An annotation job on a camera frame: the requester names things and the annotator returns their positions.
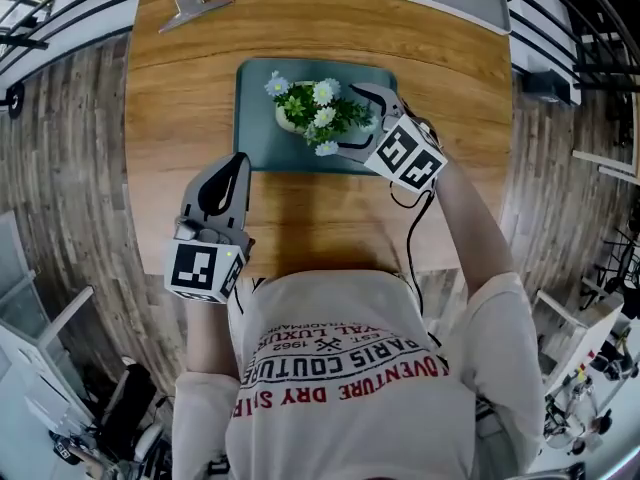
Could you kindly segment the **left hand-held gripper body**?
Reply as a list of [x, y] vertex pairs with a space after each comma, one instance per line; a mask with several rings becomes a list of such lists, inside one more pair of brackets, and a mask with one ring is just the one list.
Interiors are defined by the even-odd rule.
[[225, 304], [255, 243], [242, 229], [211, 229], [177, 220], [164, 271], [164, 287], [187, 300]]

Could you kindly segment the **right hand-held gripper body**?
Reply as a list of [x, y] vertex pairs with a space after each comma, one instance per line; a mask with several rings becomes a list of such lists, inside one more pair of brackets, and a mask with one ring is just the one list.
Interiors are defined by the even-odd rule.
[[431, 122], [395, 101], [381, 110], [380, 124], [364, 166], [409, 191], [426, 191], [448, 163]]

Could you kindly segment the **potted white flower plant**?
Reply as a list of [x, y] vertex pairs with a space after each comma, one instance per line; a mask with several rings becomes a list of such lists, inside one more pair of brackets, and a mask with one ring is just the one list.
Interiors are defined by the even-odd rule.
[[273, 71], [264, 88], [284, 128], [302, 136], [318, 157], [336, 155], [336, 138], [353, 127], [363, 133], [377, 128], [378, 118], [370, 108], [346, 99], [337, 79], [289, 82]]

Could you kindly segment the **teal rectangular mat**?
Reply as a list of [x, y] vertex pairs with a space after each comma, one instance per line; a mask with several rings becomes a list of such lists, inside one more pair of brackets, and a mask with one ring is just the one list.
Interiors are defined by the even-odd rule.
[[278, 124], [275, 104], [265, 90], [275, 71], [289, 82], [333, 78], [347, 99], [368, 106], [377, 114], [381, 107], [356, 94], [349, 85], [373, 83], [395, 90], [394, 74], [373, 66], [302, 58], [253, 58], [236, 73], [233, 150], [246, 153], [253, 170], [370, 175], [369, 169], [351, 159], [316, 156], [302, 136]]

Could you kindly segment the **person's right forearm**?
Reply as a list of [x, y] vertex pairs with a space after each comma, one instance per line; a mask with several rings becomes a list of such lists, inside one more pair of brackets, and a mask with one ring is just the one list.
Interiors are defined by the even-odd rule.
[[492, 278], [511, 272], [509, 246], [489, 208], [459, 164], [446, 156], [436, 195], [471, 298]]

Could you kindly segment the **person's left forearm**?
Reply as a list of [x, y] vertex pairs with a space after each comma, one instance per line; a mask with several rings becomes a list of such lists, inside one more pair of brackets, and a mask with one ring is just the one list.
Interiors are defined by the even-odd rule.
[[185, 314], [187, 370], [238, 380], [227, 308], [221, 304], [188, 301]]

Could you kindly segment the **black chair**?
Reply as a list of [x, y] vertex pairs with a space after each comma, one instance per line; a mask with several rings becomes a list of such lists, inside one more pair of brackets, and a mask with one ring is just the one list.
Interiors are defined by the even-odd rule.
[[115, 401], [109, 403], [101, 420], [96, 440], [100, 447], [117, 457], [132, 453], [133, 440], [156, 394], [150, 372], [132, 363], [116, 387]]

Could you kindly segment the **grey bin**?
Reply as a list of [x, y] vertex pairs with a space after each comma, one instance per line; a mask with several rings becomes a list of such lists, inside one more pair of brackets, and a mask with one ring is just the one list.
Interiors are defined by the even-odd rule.
[[525, 74], [522, 89], [524, 93], [547, 103], [571, 104], [569, 82], [553, 70]]

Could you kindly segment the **large metal clip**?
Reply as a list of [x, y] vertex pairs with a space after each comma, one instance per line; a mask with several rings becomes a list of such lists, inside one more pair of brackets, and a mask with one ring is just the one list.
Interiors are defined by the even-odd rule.
[[175, 0], [177, 13], [159, 29], [159, 33], [168, 32], [206, 13], [232, 5], [234, 2], [235, 0]]

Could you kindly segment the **white cabinet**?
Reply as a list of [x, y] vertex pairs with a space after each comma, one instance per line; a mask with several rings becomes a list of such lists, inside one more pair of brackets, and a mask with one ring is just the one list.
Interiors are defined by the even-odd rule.
[[0, 348], [26, 383], [23, 401], [49, 431], [79, 436], [94, 415], [84, 383], [59, 338], [63, 328], [94, 294], [85, 287], [50, 318], [35, 285], [17, 229], [15, 213], [0, 215]]

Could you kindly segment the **wooden table with white legs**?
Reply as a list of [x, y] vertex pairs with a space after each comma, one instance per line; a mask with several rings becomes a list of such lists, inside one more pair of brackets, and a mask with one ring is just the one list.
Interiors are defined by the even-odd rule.
[[640, 110], [636, 112], [633, 118], [632, 161], [630, 163], [624, 163], [576, 149], [572, 150], [572, 156], [595, 164], [600, 174], [605, 174], [640, 186]]

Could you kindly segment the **black coat rack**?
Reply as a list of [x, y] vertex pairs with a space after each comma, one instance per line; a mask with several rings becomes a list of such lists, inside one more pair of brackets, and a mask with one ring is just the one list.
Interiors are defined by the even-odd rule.
[[25, 96], [25, 86], [22, 82], [11, 85], [0, 99], [0, 110], [6, 110], [12, 120], [16, 120], [23, 108]]

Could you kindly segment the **person's white printed shirt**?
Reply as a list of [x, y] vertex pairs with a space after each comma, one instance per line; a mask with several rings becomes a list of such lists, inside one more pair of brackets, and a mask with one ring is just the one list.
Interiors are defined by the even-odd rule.
[[241, 304], [238, 377], [177, 379], [174, 480], [503, 480], [535, 460], [544, 393], [517, 274], [485, 283], [443, 345], [385, 272], [297, 273]]

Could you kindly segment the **black metal frames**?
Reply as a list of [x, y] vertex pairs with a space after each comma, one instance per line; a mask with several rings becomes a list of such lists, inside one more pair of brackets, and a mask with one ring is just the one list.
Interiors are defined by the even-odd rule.
[[640, 296], [640, 231], [616, 228], [612, 237], [603, 240], [596, 262], [581, 278], [579, 310], [612, 294], [620, 295], [627, 306]]

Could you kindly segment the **white table with clutter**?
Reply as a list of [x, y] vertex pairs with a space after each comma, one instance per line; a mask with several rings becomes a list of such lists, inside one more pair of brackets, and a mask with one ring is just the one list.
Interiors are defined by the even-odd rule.
[[543, 302], [560, 320], [560, 326], [544, 332], [539, 341], [544, 391], [549, 395], [579, 367], [592, 361], [618, 320], [624, 301], [614, 292], [577, 313], [571, 313], [543, 290], [536, 293], [535, 301]]

